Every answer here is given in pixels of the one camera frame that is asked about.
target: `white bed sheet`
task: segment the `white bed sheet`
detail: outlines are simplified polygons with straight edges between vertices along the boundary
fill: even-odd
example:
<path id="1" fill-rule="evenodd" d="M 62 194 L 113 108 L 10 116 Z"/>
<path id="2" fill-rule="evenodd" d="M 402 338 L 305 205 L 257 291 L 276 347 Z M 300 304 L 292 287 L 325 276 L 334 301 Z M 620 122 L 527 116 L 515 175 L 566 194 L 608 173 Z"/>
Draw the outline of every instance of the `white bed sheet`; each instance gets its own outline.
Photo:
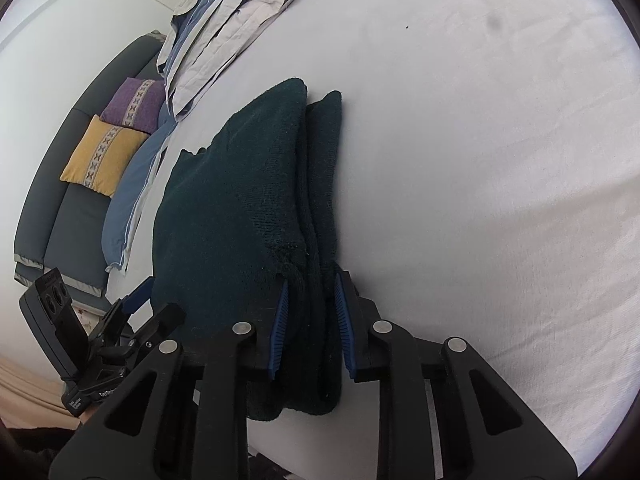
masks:
<path id="1" fill-rule="evenodd" d="M 339 89 L 339 262 L 416 336 L 465 337 L 585 469 L 640 388 L 640 52 L 610 0 L 296 0 L 180 123 L 117 298 L 151 274 L 181 149 L 290 76 Z M 137 315 L 141 323 L 149 310 Z M 375 476 L 377 387 L 251 422 L 306 480 Z"/>

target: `dark green sweater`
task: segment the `dark green sweater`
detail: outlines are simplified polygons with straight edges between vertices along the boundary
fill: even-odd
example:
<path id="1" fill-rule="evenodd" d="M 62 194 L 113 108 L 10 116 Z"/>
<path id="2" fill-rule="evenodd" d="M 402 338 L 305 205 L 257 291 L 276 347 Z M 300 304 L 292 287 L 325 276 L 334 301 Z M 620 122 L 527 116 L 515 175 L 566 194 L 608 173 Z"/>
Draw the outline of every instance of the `dark green sweater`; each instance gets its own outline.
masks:
<path id="1" fill-rule="evenodd" d="M 307 106 L 300 79 L 280 83 L 206 150 L 180 154 L 156 215 L 151 302 L 187 311 L 183 342 L 274 308 L 276 275 L 289 282 L 280 371 L 249 384 L 251 418 L 283 407 L 322 415 L 340 397 L 332 188 L 341 120 L 339 92 Z"/>

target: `round metal rivet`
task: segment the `round metal rivet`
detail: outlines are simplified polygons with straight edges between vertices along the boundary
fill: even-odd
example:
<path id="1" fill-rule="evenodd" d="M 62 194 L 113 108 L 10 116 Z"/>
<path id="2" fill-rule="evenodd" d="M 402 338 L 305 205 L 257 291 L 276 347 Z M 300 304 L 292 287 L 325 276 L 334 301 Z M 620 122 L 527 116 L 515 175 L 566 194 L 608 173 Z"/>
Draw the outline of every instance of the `round metal rivet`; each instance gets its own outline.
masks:
<path id="1" fill-rule="evenodd" d="M 251 332 L 251 323 L 246 321 L 240 321 L 234 325 L 234 333 L 238 335 L 244 335 Z"/>
<path id="2" fill-rule="evenodd" d="M 178 343 L 173 339 L 167 339 L 166 341 L 162 341 L 158 348 L 163 354 L 170 354 L 171 352 L 175 352 L 178 349 Z"/>
<path id="3" fill-rule="evenodd" d="M 393 325 L 384 319 L 377 321 L 373 324 L 373 330 L 378 332 L 379 334 L 388 334 L 393 330 Z"/>
<path id="4" fill-rule="evenodd" d="M 466 350 L 466 341 L 459 337 L 452 337 L 449 339 L 449 348 L 454 352 L 464 352 Z"/>

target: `curtain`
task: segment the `curtain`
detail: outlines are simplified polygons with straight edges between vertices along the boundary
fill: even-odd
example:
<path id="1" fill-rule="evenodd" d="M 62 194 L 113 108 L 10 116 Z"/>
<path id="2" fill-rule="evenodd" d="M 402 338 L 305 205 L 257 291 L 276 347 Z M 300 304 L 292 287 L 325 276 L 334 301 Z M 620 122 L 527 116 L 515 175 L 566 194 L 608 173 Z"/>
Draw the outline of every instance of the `curtain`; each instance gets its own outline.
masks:
<path id="1" fill-rule="evenodd" d="M 63 383 L 0 357 L 0 418 L 8 428 L 68 428 L 78 419 L 60 402 Z"/>

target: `gray sofa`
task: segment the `gray sofa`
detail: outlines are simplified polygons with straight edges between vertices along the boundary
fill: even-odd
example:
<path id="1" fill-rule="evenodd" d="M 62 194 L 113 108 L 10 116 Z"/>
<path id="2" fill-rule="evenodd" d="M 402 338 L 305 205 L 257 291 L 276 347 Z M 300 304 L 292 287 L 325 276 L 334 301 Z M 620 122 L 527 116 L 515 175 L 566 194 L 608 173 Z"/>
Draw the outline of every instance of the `gray sofa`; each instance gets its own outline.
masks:
<path id="1" fill-rule="evenodd" d="M 127 77 L 161 79 L 156 58 L 163 37 L 137 38 L 89 85 L 66 116 L 49 146 L 24 202 L 15 235 L 15 279 L 25 286 L 57 267 L 74 305 L 101 316 L 107 264 L 100 239 L 109 197 L 79 184 L 60 182 L 60 174 L 94 115 L 100 115 Z"/>

